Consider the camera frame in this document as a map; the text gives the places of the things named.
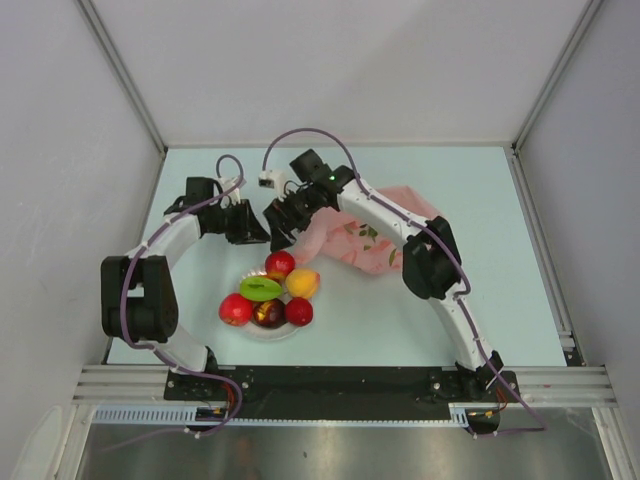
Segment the fake yellow fruit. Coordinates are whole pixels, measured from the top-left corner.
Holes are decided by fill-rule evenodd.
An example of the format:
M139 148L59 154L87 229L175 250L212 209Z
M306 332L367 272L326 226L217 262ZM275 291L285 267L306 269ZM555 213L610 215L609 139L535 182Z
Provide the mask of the fake yellow fruit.
M294 269L285 279L285 286L293 298L312 298L320 286L320 274L306 268Z

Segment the fake green star fruit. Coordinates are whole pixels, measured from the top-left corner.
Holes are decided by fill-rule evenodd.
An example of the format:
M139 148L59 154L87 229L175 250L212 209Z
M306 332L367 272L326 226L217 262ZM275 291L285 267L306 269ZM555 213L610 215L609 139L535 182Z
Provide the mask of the fake green star fruit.
M268 277L251 276L240 282L239 293L252 302L266 302L278 298L282 286Z

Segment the fake red pomegranate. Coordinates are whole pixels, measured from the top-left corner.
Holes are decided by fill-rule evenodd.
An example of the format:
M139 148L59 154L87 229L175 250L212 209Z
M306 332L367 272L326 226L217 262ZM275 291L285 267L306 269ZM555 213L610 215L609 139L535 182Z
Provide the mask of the fake red pomegranate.
M285 305L284 316L288 323L304 327L310 324L314 318L313 306L305 298L292 298Z

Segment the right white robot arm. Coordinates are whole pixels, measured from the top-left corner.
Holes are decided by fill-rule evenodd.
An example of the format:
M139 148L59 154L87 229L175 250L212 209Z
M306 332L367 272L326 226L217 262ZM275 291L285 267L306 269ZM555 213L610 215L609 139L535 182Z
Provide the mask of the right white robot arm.
M280 171L263 169L258 180L260 186L278 194L263 212L272 250L292 246L323 208L364 222L400 250L405 286L438 315L456 349L463 393L473 401L493 394L503 362L484 339L466 303L471 285L448 221L400 207L367 184L355 165L333 169L314 150L299 155L290 167L301 183L293 192L287 191Z

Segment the fake dark purple fruit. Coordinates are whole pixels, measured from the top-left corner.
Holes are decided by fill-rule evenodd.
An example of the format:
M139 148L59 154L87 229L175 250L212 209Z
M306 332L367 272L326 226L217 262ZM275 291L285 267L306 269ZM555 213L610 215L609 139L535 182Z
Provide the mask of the fake dark purple fruit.
M280 328L287 323L284 302L280 299L272 299L257 303L253 309L252 321L261 328Z

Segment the fake red apple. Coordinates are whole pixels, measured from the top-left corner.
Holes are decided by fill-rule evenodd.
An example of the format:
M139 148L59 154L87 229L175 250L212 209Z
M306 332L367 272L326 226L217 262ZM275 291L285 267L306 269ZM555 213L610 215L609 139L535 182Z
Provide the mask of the fake red apple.
M240 293L229 294L220 303L218 316L228 325L243 327L253 316L253 304Z

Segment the fake red yellow peach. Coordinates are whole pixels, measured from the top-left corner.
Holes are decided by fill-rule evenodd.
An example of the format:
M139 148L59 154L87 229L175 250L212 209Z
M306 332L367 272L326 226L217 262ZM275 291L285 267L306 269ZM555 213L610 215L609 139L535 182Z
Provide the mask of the fake red yellow peach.
M276 251L265 259L264 268L268 278L281 282L296 268L296 261L287 251Z

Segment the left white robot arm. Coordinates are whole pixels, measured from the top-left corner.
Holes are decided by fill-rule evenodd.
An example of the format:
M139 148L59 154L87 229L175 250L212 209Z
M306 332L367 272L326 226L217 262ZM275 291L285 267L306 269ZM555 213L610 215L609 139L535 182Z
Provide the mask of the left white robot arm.
M243 185L241 176L189 177L185 193L164 211L156 232L100 266L104 333L187 374L187 389L202 400L219 392L221 376L211 348L179 325L171 270L205 235L222 235L231 245L270 241L250 201L241 197Z

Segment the pink plastic bag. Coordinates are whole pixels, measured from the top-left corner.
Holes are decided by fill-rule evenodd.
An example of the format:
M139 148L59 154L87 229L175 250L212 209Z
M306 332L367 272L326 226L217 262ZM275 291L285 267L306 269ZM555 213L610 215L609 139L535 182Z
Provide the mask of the pink plastic bag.
M319 254L371 275L402 269L401 249L363 220L332 208L318 210L292 247L298 266Z

